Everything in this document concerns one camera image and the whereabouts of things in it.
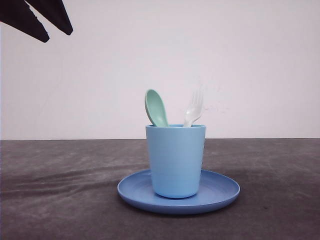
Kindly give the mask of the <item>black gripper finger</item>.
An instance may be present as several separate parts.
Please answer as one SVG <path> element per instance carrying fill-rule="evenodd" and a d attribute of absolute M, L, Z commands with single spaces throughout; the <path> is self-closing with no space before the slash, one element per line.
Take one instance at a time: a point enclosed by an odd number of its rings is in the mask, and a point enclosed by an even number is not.
<path fill-rule="evenodd" d="M 24 0 L 1 0 L 0 21 L 43 43 L 50 37 Z"/>
<path fill-rule="evenodd" d="M 55 27 L 70 36 L 73 27 L 62 0 L 27 0 L 34 9 Z"/>

